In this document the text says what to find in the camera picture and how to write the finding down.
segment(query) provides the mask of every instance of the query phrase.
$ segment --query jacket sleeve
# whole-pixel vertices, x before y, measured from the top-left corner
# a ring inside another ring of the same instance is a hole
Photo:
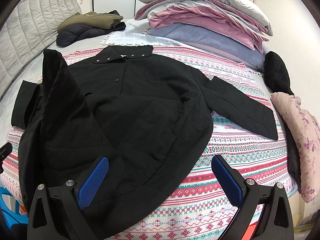
[[[215,111],[253,133],[278,139],[275,118],[270,108],[216,76],[210,80],[196,70],[195,80],[211,112]]]
[[[14,103],[11,125],[26,129],[41,105],[41,85],[23,81]]]

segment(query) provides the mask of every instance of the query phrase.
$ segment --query pink floral pillow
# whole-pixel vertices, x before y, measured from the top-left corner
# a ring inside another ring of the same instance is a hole
[[[320,190],[320,128],[316,118],[301,109],[301,98],[277,92],[271,101],[288,125],[300,157],[301,196],[306,203]]]

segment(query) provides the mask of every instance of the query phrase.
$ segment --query orange object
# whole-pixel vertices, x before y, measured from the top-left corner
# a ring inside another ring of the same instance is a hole
[[[20,215],[24,215],[24,216],[27,215],[27,211],[26,211],[25,207],[21,204],[19,205],[19,213],[20,213]]]
[[[242,240],[250,240],[256,226],[257,226],[257,222],[252,225],[249,225],[249,227],[247,228],[247,231],[245,232],[244,236],[242,237]]]

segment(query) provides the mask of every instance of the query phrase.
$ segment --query black jacket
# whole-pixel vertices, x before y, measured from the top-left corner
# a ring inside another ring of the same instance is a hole
[[[269,51],[264,60],[264,82],[273,92],[294,95],[290,89],[290,78],[287,68],[281,57],[273,51]],[[301,170],[298,149],[286,123],[284,123],[284,130],[287,139],[288,172],[297,182],[298,191],[301,192]]]
[[[116,10],[109,12],[109,14],[119,15],[119,13]],[[114,31],[123,31],[125,30],[125,28],[125,23],[120,21],[115,21],[111,29],[100,29],[84,24],[72,24],[65,27],[58,33],[56,42],[58,46],[66,47],[76,41],[106,35]]]
[[[59,52],[44,50],[43,87],[22,84],[12,115],[13,125],[26,123],[19,177],[27,209],[38,184],[76,179],[105,155],[109,172],[84,212],[107,238],[145,218],[185,179],[211,137],[213,110],[278,139],[270,108],[152,51],[108,46],[68,67]]]

